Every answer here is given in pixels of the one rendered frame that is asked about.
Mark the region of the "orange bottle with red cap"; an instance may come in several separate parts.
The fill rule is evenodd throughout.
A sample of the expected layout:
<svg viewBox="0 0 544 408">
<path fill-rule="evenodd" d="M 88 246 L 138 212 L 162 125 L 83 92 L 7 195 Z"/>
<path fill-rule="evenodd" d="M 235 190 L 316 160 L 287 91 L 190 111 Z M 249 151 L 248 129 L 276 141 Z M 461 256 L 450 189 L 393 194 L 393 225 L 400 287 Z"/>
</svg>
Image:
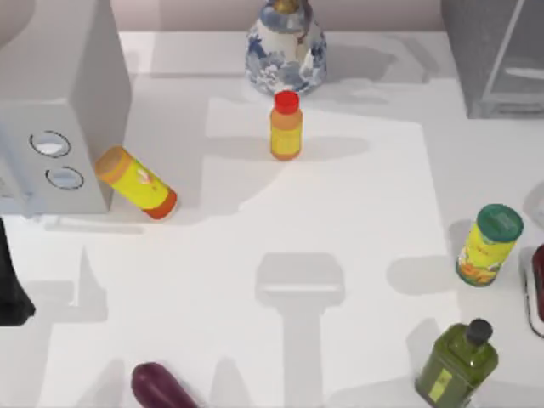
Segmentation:
<svg viewBox="0 0 544 408">
<path fill-rule="evenodd" d="M 269 114 L 269 149 L 277 160 L 296 158 L 302 149 L 303 113 L 300 98 L 291 90 L 274 96 L 274 107 Z"/>
</svg>

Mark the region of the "yellow and orange can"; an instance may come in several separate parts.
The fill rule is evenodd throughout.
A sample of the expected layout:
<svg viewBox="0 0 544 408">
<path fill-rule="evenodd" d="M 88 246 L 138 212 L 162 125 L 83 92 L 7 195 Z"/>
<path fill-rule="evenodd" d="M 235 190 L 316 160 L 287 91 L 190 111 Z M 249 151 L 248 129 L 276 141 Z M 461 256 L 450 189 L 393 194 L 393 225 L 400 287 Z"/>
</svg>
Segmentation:
<svg viewBox="0 0 544 408">
<path fill-rule="evenodd" d="M 108 149 L 94 165 L 98 178 L 154 220 L 173 212 L 177 193 L 122 146 Z"/>
</svg>

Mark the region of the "blue and white porcelain vase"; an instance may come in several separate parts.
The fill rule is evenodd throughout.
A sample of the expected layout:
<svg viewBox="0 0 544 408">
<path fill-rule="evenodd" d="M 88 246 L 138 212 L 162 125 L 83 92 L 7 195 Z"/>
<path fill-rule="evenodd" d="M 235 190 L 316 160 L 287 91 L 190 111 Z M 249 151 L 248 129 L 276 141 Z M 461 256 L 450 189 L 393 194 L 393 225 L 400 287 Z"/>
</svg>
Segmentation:
<svg viewBox="0 0 544 408">
<path fill-rule="evenodd" d="M 246 35 L 246 76 L 266 94 L 306 94 L 326 79 L 326 52 L 309 0 L 266 0 Z"/>
</svg>

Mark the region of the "lower microwave knob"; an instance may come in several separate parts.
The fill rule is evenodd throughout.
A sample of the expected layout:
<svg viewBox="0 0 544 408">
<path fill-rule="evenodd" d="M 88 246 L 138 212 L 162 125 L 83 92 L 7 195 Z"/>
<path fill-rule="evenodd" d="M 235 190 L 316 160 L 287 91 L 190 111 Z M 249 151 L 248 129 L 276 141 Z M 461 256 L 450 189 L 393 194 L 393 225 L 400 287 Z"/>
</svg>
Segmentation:
<svg viewBox="0 0 544 408">
<path fill-rule="evenodd" d="M 72 167 L 59 167 L 45 172 L 46 180 L 61 190 L 77 190 L 84 184 L 84 177 Z"/>
</svg>

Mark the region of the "microwave knob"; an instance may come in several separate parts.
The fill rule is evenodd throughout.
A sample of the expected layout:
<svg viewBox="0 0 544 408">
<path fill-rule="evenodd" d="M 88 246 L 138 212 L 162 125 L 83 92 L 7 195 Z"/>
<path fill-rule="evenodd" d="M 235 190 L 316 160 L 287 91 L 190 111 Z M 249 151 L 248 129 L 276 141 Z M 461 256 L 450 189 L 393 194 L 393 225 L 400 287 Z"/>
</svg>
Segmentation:
<svg viewBox="0 0 544 408">
<path fill-rule="evenodd" d="M 70 141 L 61 133 L 51 130 L 32 134 L 29 143 L 34 151 L 51 158 L 66 156 L 71 151 Z"/>
<path fill-rule="evenodd" d="M 61 190 L 77 190 L 84 184 L 84 177 L 72 167 L 59 167 L 45 172 L 46 180 Z"/>
</svg>

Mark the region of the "purple eggplant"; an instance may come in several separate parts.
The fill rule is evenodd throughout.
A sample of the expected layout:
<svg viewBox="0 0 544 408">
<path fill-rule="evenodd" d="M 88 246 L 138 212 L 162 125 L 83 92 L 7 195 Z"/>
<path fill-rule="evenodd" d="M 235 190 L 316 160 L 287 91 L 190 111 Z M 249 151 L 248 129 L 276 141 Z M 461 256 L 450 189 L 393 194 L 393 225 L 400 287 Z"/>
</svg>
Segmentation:
<svg viewBox="0 0 544 408">
<path fill-rule="evenodd" d="M 133 368 L 131 389 L 143 408 L 200 408 L 173 374 L 156 362 Z"/>
</svg>

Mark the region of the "yellow can with green lid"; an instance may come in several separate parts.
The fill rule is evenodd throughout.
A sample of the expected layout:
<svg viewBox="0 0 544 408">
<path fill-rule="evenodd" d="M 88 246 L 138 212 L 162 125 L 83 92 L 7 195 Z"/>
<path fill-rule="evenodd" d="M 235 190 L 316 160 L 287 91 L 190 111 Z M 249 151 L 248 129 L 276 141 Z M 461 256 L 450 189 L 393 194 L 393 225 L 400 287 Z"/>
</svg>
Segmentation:
<svg viewBox="0 0 544 408">
<path fill-rule="evenodd" d="M 511 207 L 482 207 L 456 259 L 456 272 L 471 286 L 494 282 L 524 231 L 524 221 Z"/>
</svg>

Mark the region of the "upper microwave knob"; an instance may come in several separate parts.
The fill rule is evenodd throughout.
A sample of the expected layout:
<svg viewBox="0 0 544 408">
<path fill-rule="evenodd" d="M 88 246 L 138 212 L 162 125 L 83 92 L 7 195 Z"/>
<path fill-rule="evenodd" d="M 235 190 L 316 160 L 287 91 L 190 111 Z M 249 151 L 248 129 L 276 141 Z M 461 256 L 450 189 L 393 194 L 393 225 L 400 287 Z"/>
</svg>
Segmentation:
<svg viewBox="0 0 544 408">
<path fill-rule="evenodd" d="M 34 151 L 51 158 L 66 156 L 71 151 L 70 141 L 61 133 L 51 130 L 32 134 L 29 143 Z"/>
</svg>

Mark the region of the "green square bottle black cap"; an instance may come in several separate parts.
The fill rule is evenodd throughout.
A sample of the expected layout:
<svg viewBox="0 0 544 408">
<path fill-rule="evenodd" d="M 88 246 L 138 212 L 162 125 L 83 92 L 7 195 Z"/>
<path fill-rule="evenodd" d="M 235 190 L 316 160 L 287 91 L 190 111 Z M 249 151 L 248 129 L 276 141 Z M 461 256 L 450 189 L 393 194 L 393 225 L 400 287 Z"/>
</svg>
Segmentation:
<svg viewBox="0 0 544 408">
<path fill-rule="evenodd" d="M 417 393 L 432 408 L 466 408 L 498 366 L 492 334 L 492 325 L 481 318 L 451 325 L 434 342 L 415 381 Z"/>
</svg>

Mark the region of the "grey cabinet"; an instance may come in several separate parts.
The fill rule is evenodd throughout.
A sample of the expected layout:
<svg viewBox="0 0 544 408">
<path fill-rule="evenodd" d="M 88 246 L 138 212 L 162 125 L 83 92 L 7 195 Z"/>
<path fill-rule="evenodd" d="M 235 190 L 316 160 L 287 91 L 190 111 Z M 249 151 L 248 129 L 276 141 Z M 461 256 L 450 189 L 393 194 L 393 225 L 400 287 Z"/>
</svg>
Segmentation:
<svg viewBox="0 0 544 408">
<path fill-rule="evenodd" d="M 441 0 L 470 119 L 544 120 L 544 0 Z"/>
</svg>

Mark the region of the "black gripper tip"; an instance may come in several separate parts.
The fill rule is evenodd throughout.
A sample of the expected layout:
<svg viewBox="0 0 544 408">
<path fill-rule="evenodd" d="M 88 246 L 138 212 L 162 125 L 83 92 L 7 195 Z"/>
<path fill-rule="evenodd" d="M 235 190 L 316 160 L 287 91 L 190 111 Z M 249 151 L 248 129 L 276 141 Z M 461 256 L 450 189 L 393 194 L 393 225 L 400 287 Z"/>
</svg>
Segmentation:
<svg viewBox="0 0 544 408">
<path fill-rule="evenodd" d="M 3 219 L 0 217 L 0 327 L 23 326 L 36 313 L 15 272 Z"/>
</svg>

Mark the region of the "dark red stapler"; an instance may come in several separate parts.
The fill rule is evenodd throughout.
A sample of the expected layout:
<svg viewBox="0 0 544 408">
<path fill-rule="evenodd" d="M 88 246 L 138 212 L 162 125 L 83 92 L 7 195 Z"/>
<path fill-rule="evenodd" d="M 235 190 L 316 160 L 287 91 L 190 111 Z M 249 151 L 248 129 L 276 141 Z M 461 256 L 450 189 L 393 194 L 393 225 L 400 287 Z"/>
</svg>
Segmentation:
<svg viewBox="0 0 544 408">
<path fill-rule="evenodd" d="M 530 248 L 522 265 L 527 320 L 530 329 L 544 339 L 544 244 Z"/>
</svg>

